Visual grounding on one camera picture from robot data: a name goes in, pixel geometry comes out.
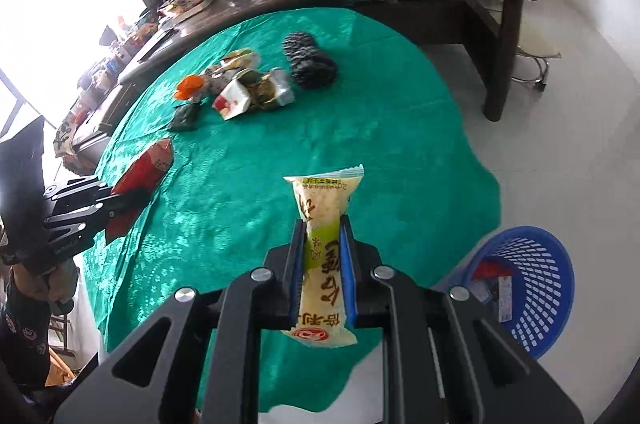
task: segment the red wrapper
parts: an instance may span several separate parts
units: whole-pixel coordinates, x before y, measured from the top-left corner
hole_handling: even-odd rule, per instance
[[[136,157],[111,189],[111,194],[120,195],[136,189],[144,189],[151,194],[173,164],[174,147],[171,139],[161,139]],[[134,209],[110,220],[104,231],[106,243],[110,244],[116,238],[125,236],[142,211]]]

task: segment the metal bolt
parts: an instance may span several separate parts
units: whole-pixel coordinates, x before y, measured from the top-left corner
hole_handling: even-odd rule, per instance
[[[182,287],[175,292],[175,298],[180,303],[186,303],[196,297],[196,291],[191,287]]]
[[[378,279],[392,279],[395,275],[396,271],[388,265],[380,265],[373,270],[373,276]]]
[[[258,267],[251,272],[251,279],[260,283],[269,281],[273,276],[273,272],[264,267]]]
[[[455,301],[466,301],[469,299],[469,291],[460,285],[456,285],[449,291],[449,296]]]

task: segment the blue plastic basket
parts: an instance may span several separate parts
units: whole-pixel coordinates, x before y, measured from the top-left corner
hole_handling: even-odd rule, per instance
[[[474,256],[462,277],[469,286],[484,258],[512,271],[513,319],[504,327],[529,352],[541,357],[562,333],[574,302],[574,270],[566,249],[539,227],[514,227],[494,236]]]

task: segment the green tablecloth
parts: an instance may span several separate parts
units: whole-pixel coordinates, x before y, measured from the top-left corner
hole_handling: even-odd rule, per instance
[[[101,237],[84,255],[108,350],[177,288],[222,288],[260,265],[269,248],[287,243],[298,212],[282,176],[363,164],[349,208],[354,234],[423,286],[498,226],[498,185],[470,150],[433,65],[393,30],[343,9],[268,14],[204,42],[140,97],[98,175],[115,183],[133,157],[167,136],[178,104],[172,93],[184,76],[244,47],[260,52],[263,70],[286,68],[280,44],[299,30],[311,32],[338,63],[334,86],[297,90],[294,104],[226,122],[206,106],[196,131],[172,136],[174,166],[127,237],[108,246]],[[380,341],[378,330],[356,334],[357,345],[325,350],[264,332],[260,410],[327,408]]]

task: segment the person's arm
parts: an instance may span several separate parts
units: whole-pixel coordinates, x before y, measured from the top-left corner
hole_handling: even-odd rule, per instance
[[[49,289],[20,265],[11,271],[6,303],[0,309],[0,360],[24,393],[43,388],[49,375],[47,300],[69,299],[77,283],[78,270],[72,261],[50,274]]]

